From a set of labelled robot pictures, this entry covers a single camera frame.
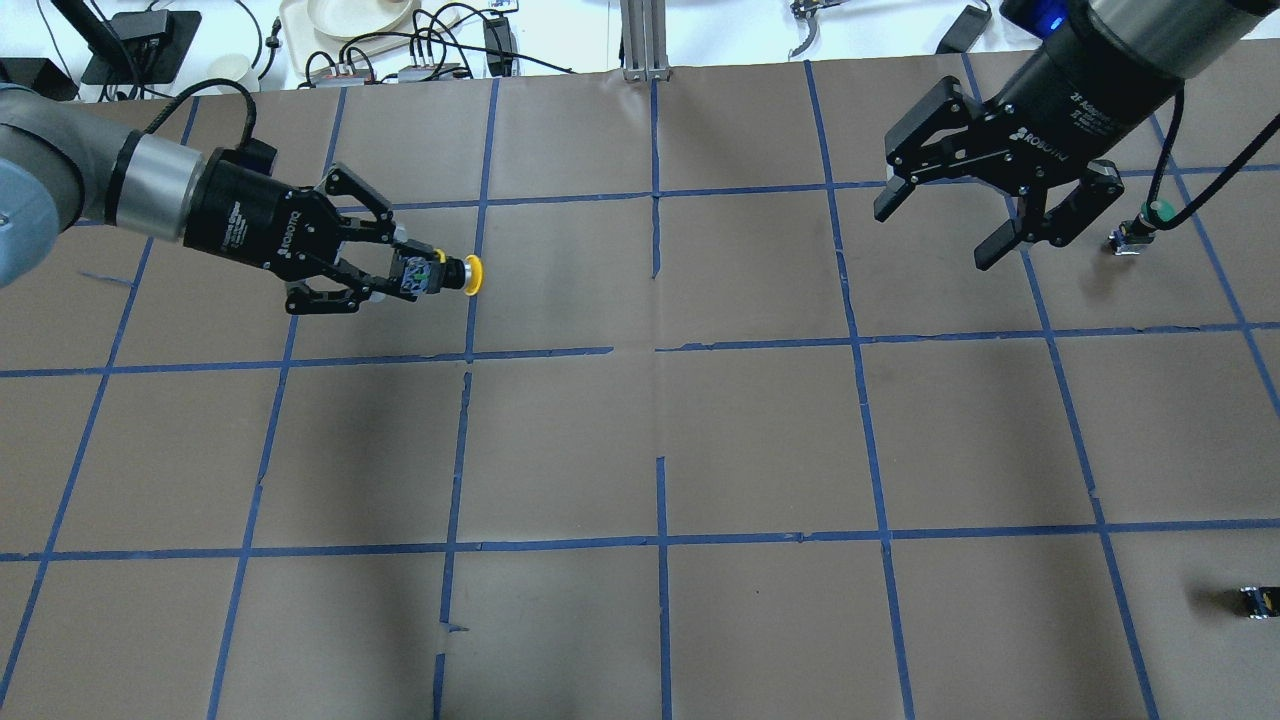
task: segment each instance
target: robotiq logo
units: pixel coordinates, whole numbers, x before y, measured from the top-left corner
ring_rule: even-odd
[[[298,218],[302,213],[294,210],[289,213],[289,224],[284,227],[284,242],[280,243],[280,249],[275,251],[276,255],[285,258],[289,255],[289,246],[293,245],[293,233],[298,232]]]
[[[1025,143],[1030,145],[1032,147],[1034,147],[1036,150],[1039,150],[1041,152],[1048,152],[1050,155],[1057,158],[1062,163],[1065,163],[1069,159],[1071,159],[1070,155],[1068,155],[1066,152],[1062,152],[1057,147],[1053,147],[1043,137],[1033,135],[1032,131],[1029,131],[1027,128],[1018,128],[1018,132],[1015,132],[1014,135],[1009,136],[1009,140],[1025,142]]]

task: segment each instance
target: white cup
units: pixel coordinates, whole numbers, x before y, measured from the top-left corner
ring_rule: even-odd
[[[257,73],[253,72],[253,63],[246,55],[232,53],[209,63],[209,77],[233,79],[244,86],[250,92],[259,91]],[[236,90],[227,86],[218,86],[218,92],[230,94]]]

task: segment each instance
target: yellow cap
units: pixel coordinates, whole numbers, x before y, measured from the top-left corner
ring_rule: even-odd
[[[480,287],[484,286],[484,263],[480,261],[475,255],[467,255],[463,263],[471,270],[471,277],[467,278],[467,284],[462,287],[463,295],[475,295],[480,292]]]

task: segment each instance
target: green cable connector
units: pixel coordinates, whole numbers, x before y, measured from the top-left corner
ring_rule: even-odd
[[[1152,210],[1155,210],[1155,211],[1156,211],[1156,218],[1157,218],[1157,219],[1158,219],[1158,220],[1160,220],[1161,223],[1169,223],[1169,222],[1172,222],[1172,219],[1178,217],[1178,210],[1175,210],[1175,209],[1174,209],[1174,206],[1172,206],[1172,205],[1170,205],[1170,204],[1169,204],[1167,201],[1165,201],[1165,200],[1156,200],[1156,201],[1155,201],[1155,202],[1152,202],[1151,205],[1147,205],[1146,208],[1143,208],[1143,209],[1142,209],[1142,217],[1143,217],[1144,219],[1147,219],[1147,220],[1151,220],[1151,211],[1152,211]]]

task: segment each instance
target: blue tape grid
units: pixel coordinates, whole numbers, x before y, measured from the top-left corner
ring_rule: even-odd
[[[884,589],[888,596],[890,628],[893,634],[893,655],[897,660],[897,680],[902,693],[902,711],[906,720],[915,720],[915,701],[911,696],[911,676],[906,664],[906,639],[902,635],[902,612],[897,602],[897,577],[893,573],[893,533],[888,524],[888,511],[884,507],[884,487],[881,483],[879,455],[876,450],[876,429],[872,421],[872,406],[867,395],[867,375],[863,365],[863,346],[856,338],[858,316],[854,314],[849,292],[849,269],[845,265],[845,241],[840,232],[840,208],[836,204],[836,182],[831,169],[831,152],[827,146],[827,128],[822,118],[822,104],[818,100],[818,83],[813,77],[813,64],[804,61],[805,81],[809,83],[809,100],[813,102],[813,119],[818,129],[818,149],[822,152],[822,172],[826,179],[827,206],[831,211],[831,234],[835,240],[836,268],[840,272],[840,291],[845,302],[845,319],[849,323],[849,346],[854,352],[854,379],[858,386],[858,406],[861,411],[863,434],[867,442],[867,460],[870,465],[872,497],[876,501],[876,525],[881,534],[881,560],[884,566]]]
[[[978,78],[973,72],[973,63],[969,60],[969,55],[961,55],[964,61],[965,74],[969,78],[969,86],[972,87],[974,96],[978,101],[982,101],[982,90],[978,85]],[[1009,208],[1010,217],[1016,217],[1012,201],[1005,199],[1005,205]],[[1057,347],[1057,337],[1053,331],[1053,324],[1048,316],[1048,309],[1044,304],[1044,296],[1041,292],[1039,281],[1036,277],[1036,266],[1032,263],[1030,254],[1021,251],[1019,252],[1023,260],[1023,268],[1027,272],[1027,282],[1030,286],[1032,297],[1036,300],[1036,311],[1039,315],[1041,328],[1044,332],[1044,343],[1048,347],[1050,360],[1053,364],[1053,374],[1057,378],[1059,392],[1062,396],[1062,407],[1066,411],[1068,424],[1071,428],[1071,439],[1075,442],[1075,452],[1080,464],[1080,474],[1084,477],[1084,487],[1089,493],[1089,503],[1093,507],[1093,519],[1097,527],[1098,539],[1102,544],[1102,555],[1107,564],[1107,574],[1111,578],[1111,588],[1116,597],[1116,607],[1120,612],[1120,623],[1124,628],[1125,641],[1129,644],[1129,656],[1133,661],[1134,674],[1138,679],[1138,688],[1142,692],[1143,706],[1147,710],[1148,720],[1158,720],[1160,710],[1156,707],[1156,696],[1151,689],[1151,680],[1147,675],[1147,662],[1142,655],[1142,646],[1138,642],[1138,632],[1133,624],[1133,615],[1129,611],[1129,598],[1124,589],[1124,579],[1120,577],[1120,565],[1116,562],[1115,548],[1111,544],[1111,533],[1107,529],[1106,514],[1102,510],[1102,501],[1097,493],[1097,484],[1093,478],[1093,466],[1089,462],[1088,448],[1084,446],[1084,436],[1080,432],[1080,420],[1075,414],[1075,401],[1071,397],[1071,387],[1066,379],[1066,372],[1062,368],[1062,357]]]
[[[191,137],[191,128],[196,124],[196,111],[200,109],[200,99],[192,100],[191,113],[187,115],[187,126],[182,131],[182,143],[186,145]],[[129,324],[129,315],[133,313],[133,304],[138,299],[138,287],[142,284],[142,274],[147,269],[147,259],[151,256],[154,238],[147,238],[142,246],[142,255],[138,258],[137,270],[133,274],[133,283],[129,286],[129,296],[124,301],[124,310],[120,313],[120,322],[115,328],[115,338],[111,341],[111,350],[106,357],[105,368],[110,370],[115,365],[115,357],[120,352],[120,343],[124,341],[124,331]],[[49,539],[41,553],[40,565],[36,569],[36,578],[31,584],[31,593],[27,596],[27,605],[22,611],[22,620],[18,623],[18,633],[9,650],[9,660],[5,662],[4,675],[0,676],[0,710],[4,708],[5,698],[9,696],[9,685],[13,683],[14,670],[18,667],[18,657],[22,653],[23,642],[27,638],[27,629],[31,626],[31,616],[36,611],[36,601],[40,600],[40,591],[45,584],[45,574],[49,571],[54,547],[58,544],[58,534],[61,532],[63,520],[67,518],[67,509],[72,502],[72,493],[76,492],[76,480],[79,477],[81,464],[84,461],[84,452],[88,450],[90,438],[93,434],[93,425],[97,421],[97,413],[102,407],[102,397],[106,395],[106,386],[110,382],[110,373],[104,373],[97,383],[97,392],[90,406],[88,419],[84,421],[84,430],[81,433],[79,446],[76,448],[76,459],[67,477],[63,496],[58,502],[58,511],[54,514],[52,525],[49,529]]]
[[[970,83],[975,92],[978,92],[977,79],[973,74],[969,58],[964,56],[964,63],[966,73],[969,74]],[[29,370],[0,370],[0,378],[20,378],[20,377],[61,377],[61,375],[99,375],[101,380],[99,383],[97,393],[95,395],[93,402],[90,409],[90,415],[86,421],[84,432],[82,433],[79,446],[77,448],[76,460],[73,462],[72,470],[68,477],[67,486],[61,501],[59,503],[58,512],[54,519],[54,525],[50,529],[50,536],[46,546],[40,552],[10,552],[0,553],[0,562],[36,562],[37,573],[32,584],[32,591],[24,607],[22,620],[19,623],[18,633],[9,653],[8,662],[5,665],[5,671],[3,679],[0,679],[0,707],[3,707],[4,698],[8,694],[9,685],[13,679],[13,673],[17,666],[17,661],[22,650],[22,643],[26,637],[27,629],[31,623],[31,616],[35,610],[36,601],[40,594],[40,588],[42,587],[45,574],[47,571],[50,562],[60,561],[111,561],[111,560],[166,560],[166,559],[237,559],[237,574],[236,582],[233,584],[232,598],[228,607],[227,623],[223,633],[223,642],[219,647],[219,659],[215,670],[214,684],[210,692],[210,706],[207,717],[212,719],[218,712],[218,702],[220,697],[221,680],[225,674],[225,664],[229,656],[230,641],[233,638],[236,611],[238,607],[238,600],[241,591],[243,588],[244,571],[247,562],[251,557],[314,557],[314,556],[374,556],[374,555],[410,555],[410,553],[443,553],[445,557],[445,573],[444,582],[442,584],[442,603],[440,603],[440,618],[443,621],[448,621],[449,610],[452,605],[452,577],[453,577],[453,564],[456,555],[458,552],[539,552],[539,551],[556,551],[556,550],[575,550],[575,548],[608,548],[608,547],[635,547],[635,546],[655,546],[659,551],[659,606],[660,606],[660,673],[662,673],[662,707],[663,716],[671,717],[672,711],[672,687],[671,687],[671,606],[669,606],[669,592],[668,592],[668,570],[667,570],[667,551],[671,546],[682,544],[737,544],[737,543],[782,543],[782,542],[878,542],[882,546],[882,555],[884,562],[886,573],[886,591],[887,601],[891,614],[891,624],[895,639],[895,652],[899,662],[899,678],[902,691],[904,707],[908,717],[914,717],[914,706],[910,692],[910,676],[906,665],[906,651],[905,643],[902,641],[901,618],[897,611],[897,597],[896,597],[896,582],[893,579],[892,568],[892,550],[891,543],[893,539],[928,539],[928,538],[975,538],[975,537],[1038,537],[1038,536],[1074,536],[1074,534],[1097,534],[1100,536],[1103,552],[1107,557],[1107,566],[1111,574],[1112,584],[1116,591],[1117,605],[1120,607],[1121,618],[1125,625],[1126,639],[1129,641],[1130,652],[1133,655],[1135,671],[1139,678],[1139,684],[1142,685],[1143,700],[1147,706],[1147,714],[1149,717],[1158,717],[1158,711],[1155,705],[1155,700],[1151,692],[1149,682],[1147,680],[1146,669],[1142,660],[1140,648],[1138,647],[1137,635],[1133,630],[1132,618],[1128,611],[1128,602],[1124,596],[1124,587],[1121,583],[1119,568],[1115,562],[1114,551],[1111,550],[1110,534],[1114,533],[1151,533],[1151,532],[1201,532],[1201,530],[1249,530],[1249,529],[1280,529],[1280,518],[1263,518],[1263,519],[1222,519],[1222,520],[1204,520],[1204,521],[1156,521],[1156,523],[1107,523],[1105,514],[1102,512],[1101,503],[1093,500],[1094,505],[1094,518],[1093,524],[1080,524],[1080,525],[1037,525],[1037,527],[989,527],[989,528],[919,528],[919,529],[892,529],[888,527],[887,512],[884,510],[883,501],[883,488],[879,482],[878,461],[876,456],[874,447],[874,429],[870,415],[870,406],[867,402],[867,388],[865,378],[863,374],[861,364],[861,346],[874,345],[874,343],[906,343],[906,342],[972,342],[972,341],[987,341],[987,340],[1044,340],[1048,346],[1051,359],[1055,366],[1055,374],[1057,375],[1060,389],[1064,398],[1064,407],[1068,413],[1073,438],[1076,442],[1078,454],[1080,456],[1082,470],[1084,471],[1085,484],[1089,489],[1093,488],[1092,471],[1088,465],[1087,450],[1083,445],[1083,439],[1079,430],[1079,423],[1075,416],[1074,404],[1070,397],[1070,388],[1066,383],[1066,377],[1061,366],[1061,359],[1057,352],[1056,340],[1061,337],[1115,337],[1115,336],[1135,336],[1135,334],[1178,334],[1178,333],[1222,333],[1222,332],[1240,332],[1244,334],[1249,350],[1254,357],[1254,363],[1258,366],[1260,375],[1262,378],[1263,386],[1266,387],[1267,395],[1276,409],[1277,415],[1280,415],[1280,398],[1277,398],[1275,382],[1267,369],[1266,361],[1258,350],[1257,342],[1253,333],[1257,331],[1276,331],[1280,329],[1280,322],[1248,322],[1245,314],[1235,296],[1234,290],[1228,281],[1228,275],[1222,269],[1221,261],[1213,250],[1213,243],[1210,238],[1207,229],[1204,228],[1201,219],[1194,218],[1197,231],[1201,236],[1202,243],[1204,245],[1206,252],[1213,265],[1215,272],[1220,279],[1224,293],[1228,296],[1229,304],[1233,313],[1236,316],[1235,324],[1216,324],[1216,325],[1202,325],[1202,327],[1153,327],[1153,328],[1085,328],[1085,329],[1055,329],[1048,318],[1048,311],[1044,305],[1043,297],[1039,292],[1039,286],[1036,278],[1034,265],[1029,256],[1023,254],[1024,269],[1028,274],[1028,283],[1030,286],[1032,293],[1036,299],[1037,310],[1041,315],[1042,329],[1041,331],[1020,331],[1020,332],[993,332],[993,333],[948,333],[940,336],[860,336],[856,331],[856,318],[854,315],[852,304],[849,293],[849,277],[845,268],[844,258],[844,241],[840,232],[840,215],[838,209],[835,202],[836,191],[838,190],[858,190],[858,188],[878,188],[883,187],[883,181],[869,181],[869,182],[836,182],[832,177],[831,158],[827,146],[826,128],[822,118],[822,109],[818,97],[817,83],[813,77],[812,65],[805,63],[805,76],[809,85],[810,100],[813,104],[814,122],[818,131],[819,149],[823,155],[823,169],[824,169],[824,182],[823,183],[810,183],[810,184],[787,184],[787,186],[759,186],[759,187],[724,187],[724,188],[689,188],[689,190],[669,190],[663,191],[659,183],[659,152],[658,152],[658,86],[657,83],[650,85],[650,142],[652,142],[652,188],[649,192],[628,192],[628,193],[599,193],[599,195],[571,195],[571,196],[550,196],[550,197],[517,197],[517,199],[493,199],[488,197],[488,181],[490,161],[493,154],[493,137],[495,127],[497,104],[498,104],[498,82],[494,81],[490,88],[490,101],[489,101],[489,115],[488,127],[485,133],[485,159],[484,168],[481,172],[481,191],[477,200],[463,200],[463,201],[443,201],[443,202],[408,202],[397,204],[394,208],[397,210],[412,210],[412,209],[433,209],[433,208],[476,208],[477,209],[477,224],[476,224],[476,240],[475,251],[480,254],[484,243],[484,227],[485,217],[489,206],[507,206],[507,205],[529,205],[529,204],[556,204],[556,202],[596,202],[596,201],[617,201],[617,200],[634,200],[640,197],[650,197],[653,200],[653,274],[657,277],[660,270],[660,214],[659,214],[659,200],[662,197],[700,197],[700,196],[717,196],[717,195],[755,195],[755,193],[783,193],[783,192],[815,192],[824,191],[828,195],[828,205],[831,210],[832,233],[836,249],[836,258],[840,269],[840,278],[842,286],[842,295],[845,301],[846,319],[849,322],[850,333],[849,337],[832,337],[832,338],[804,338],[804,340],[776,340],[776,341],[749,341],[749,342],[719,342],[712,345],[690,343],[681,347],[672,348],[658,348],[658,352],[690,352],[690,351],[717,351],[717,350],[750,350],[750,348],[786,348],[786,347],[820,347],[820,346],[842,346],[849,345],[854,352],[854,364],[856,373],[856,384],[859,392],[860,407],[863,411],[863,425],[865,432],[865,441],[868,443],[868,457],[872,466],[873,478],[873,495],[876,497],[877,505],[877,528],[865,530],[831,530],[831,532],[814,532],[814,533],[735,533],[735,534],[690,534],[690,536],[669,536],[667,533],[667,518],[666,518],[666,462],[664,459],[658,460],[658,533],[655,536],[630,536],[630,537],[604,537],[604,538],[572,538],[572,539],[556,539],[556,541],[515,541],[515,542],[470,542],[460,543],[457,542],[457,519],[458,509],[461,503],[461,488],[462,488],[462,460],[465,457],[465,443],[466,443],[466,416],[470,402],[471,391],[471,373],[467,372],[463,379],[463,392],[462,402],[460,410],[460,428],[458,428],[458,446],[456,450],[454,459],[454,487],[453,496],[451,498],[451,514],[449,514],[449,536],[448,541],[444,543],[401,543],[401,544],[371,544],[371,546],[323,546],[323,547],[253,547],[252,537],[256,525],[257,509],[261,500],[261,477],[265,475],[271,445],[274,441],[275,425],[279,418],[280,406],[283,404],[285,380],[288,377],[289,368],[293,366],[340,366],[340,365],[365,365],[365,364],[403,364],[403,363],[436,363],[436,361],[463,361],[471,365],[476,361],[488,360],[507,360],[507,359],[527,359],[527,357],[559,357],[559,356],[591,356],[591,355],[605,355],[612,352],[611,347],[580,347],[580,348],[552,348],[552,350],[527,350],[527,351],[507,351],[507,352],[475,352],[475,315],[476,315],[476,299],[471,299],[467,318],[467,345],[466,351],[462,354],[442,354],[434,356],[383,356],[383,357],[328,357],[328,359],[308,359],[308,360],[294,360],[292,359],[293,338],[297,331],[297,319],[292,319],[289,325],[289,333],[285,341],[284,356],[282,360],[262,360],[262,361],[238,361],[238,363],[192,363],[192,364],[172,364],[172,365],[125,365],[118,366],[115,364],[115,357],[123,340],[125,327],[128,324],[128,318],[133,307],[133,302],[137,296],[137,290],[142,279],[143,270],[146,268],[146,261],[151,250],[151,241],[143,249],[142,256],[138,261],[137,273],[134,282],[131,286],[129,297],[125,302],[124,311],[120,318],[120,323],[111,346],[108,361],[102,366],[93,368],[46,368],[46,369],[29,369]],[[338,131],[342,123],[342,115],[346,105],[346,90],[339,94],[338,110],[334,119],[334,129],[330,137],[329,154],[326,164],[332,163],[333,155],[337,146]],[[196,119],[196,111],[198,110],[198,99],[196,99],[192,111],[187,120],[187,127],[183,133],[183,142],[191,133],[191,128]],[[1160,123],[1152,118],[1152,124],[1156,129],[1160,140],[1164,140],[1164,131]],[[1175,179],[1179,191],[1183,195],[1184,201],[1190,200],[1190,195],[1187,190],[1184,178],[1188,176],[1201,176],[1201,174],[1217,174],[1222,168],[1179,168],[1176,163],[1170,164],[1170,176]],[[1260,173],[1260,172],[1280,172],[1280,165],[1275,164],[1258,164],[1249,165],[1244,168],[1247,173]],[[1128,170],[1123,174],[1125,177],[1140,177],[1149,176],[1151,170]],[[82,225],[97,224],[92,222],[78,223]],[[76,478],[79,471],[81,462],[84,456],[84,451],[88,447],[90,437],[92,434],[93,424],[101,407],[101,401],[106,391],[108,382],[114,374],[141,374],[141,373],[182,373],[182,372],[216,372],[216,370],[244,370],[244,369],[276,369],[280,373],[280,382],[276,388],[276,396],[273,405],[271,420],[268,428],[268,436],[264,441],[262,460],[260,465],[260,478],[259,483],[255,486],[253,498],[250,506],[248,519],[246,521],[244,538],[238,548],[170,548],[170,550],[154,550],[154,551],[129,551],[129,550],[115,550],[115,551],[56,551],[54,550],[56,544],[56,537],[60,530],[63,519],[65,518],[67,507],[70,502],[72,492],[74,489]],[[445,678],[445,655],[440,653],[435,657],[435,669],[433,676],[433,716],[439,717],[443,708],[443,688]]]

